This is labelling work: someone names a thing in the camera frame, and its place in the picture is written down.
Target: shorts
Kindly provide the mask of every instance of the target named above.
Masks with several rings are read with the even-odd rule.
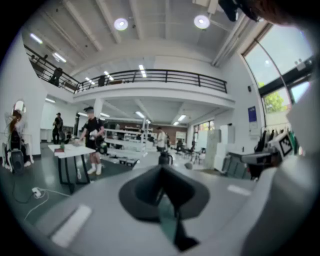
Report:
[[[89,149],[95,150],[95,152],[99,152],[95,140],[88,140],[88,141],[85,143],[85,146],[86,146],[87,148],[89,148]]]

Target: white cable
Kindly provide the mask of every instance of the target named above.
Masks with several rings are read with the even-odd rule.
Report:
[[[55,190],[50,190],[50,189],[45,189],[45,188],[40,188],[40,187],[37,187],[37,189],[39,191],[49,191],[49,192],[52,192],[52,193],[60,194],[60,195],[65,196],[65,197],[70,197],[69,194],[64,194],[64,193],[61,193],[61,192],[58,192],[58,191],[55,191]]]
[[[49,200],[49,193],[47,193],[47,194],[48,194],[48,198],[47,198],[46,200],[44,200],[42,203],[38,204],[36,207],[32,208],[32,209],[27,213],[27,215],[25,216],[24,221],[28,218],[29,214],[30,214],[33,210],[37,209],[39,206],[42,206],[45,202],[47,202],[47,201]]]

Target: table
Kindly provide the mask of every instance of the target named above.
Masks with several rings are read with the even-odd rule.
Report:
[[[60,145],[48,145],[48,147],[52,152],[55,152],[55,149],[59,149]],[[96,152],[94,149],[91,149],[91,148],[88,148],[88,147],[85,147],[85,146],[74,146],[72,144],[64,145],[64,155],[59,155],[58,156],[59,180],[60,180],[60,184],[69,186],[69,190],[70,190],[71,194],[75,190],[75,185],[70,182],[67,158],[72,158],[73,157],[73,160],[74,160],[75,176],[76,176],[75,183],[76,184],[89,184],[90,183],[90,179],[89,179],[89,175],[87,173],[87,167],[86,167],[84,155],[90,154],[90,153],[94,153],[94,152]],[[76,163],[76,157],[77,156],[81,156],[81,160],[82,160],[82,165],[83,165],[83,170],[84,170],[84,175],[86,177],[86,181],[79,181],[78,180],[77,163]],[[62,180],[61,159],[64,159],[67,182]]]

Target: hair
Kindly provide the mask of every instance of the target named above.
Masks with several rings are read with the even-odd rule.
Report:
[[[17,111],[17,110],[13,111],[12,116],[15,118],[9,124],[9,131],[11,134],[15,129],[15,125],[18,122],[18,119],[21,119],[21,117],[22,117],[21,114],[19,113],[19,111]]]

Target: black railing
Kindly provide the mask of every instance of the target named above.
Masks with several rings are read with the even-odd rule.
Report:
[[[26,54],[29,57],[30,63],[36,75],[53,84],[54,86],[64,88],[65,90],[75,93],[79,87],[80,82],[59,70],[57,66],[47,61],[43,56],[37,54],[34,50],[24,45]]]
[[[226,81],[204,74],[170,69],[127,70],[91,78],[79,84],[76,93],[108,85],[136,82],[180,83],[227,93]]]

